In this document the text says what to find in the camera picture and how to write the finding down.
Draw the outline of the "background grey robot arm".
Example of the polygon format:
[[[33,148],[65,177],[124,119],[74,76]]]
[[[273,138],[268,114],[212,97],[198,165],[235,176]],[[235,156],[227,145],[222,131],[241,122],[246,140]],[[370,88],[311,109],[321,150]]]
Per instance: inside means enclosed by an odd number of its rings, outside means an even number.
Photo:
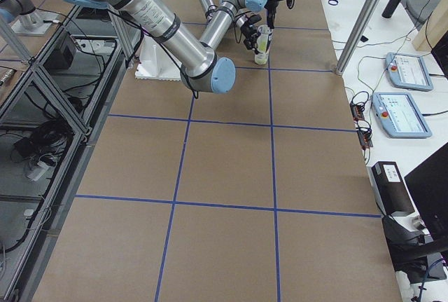
[[[58,13],[40,11],[32,0],[1,0],[1,17],[12,23],[12,30],[21,35],[44,35],[51,25],[57,25]]]

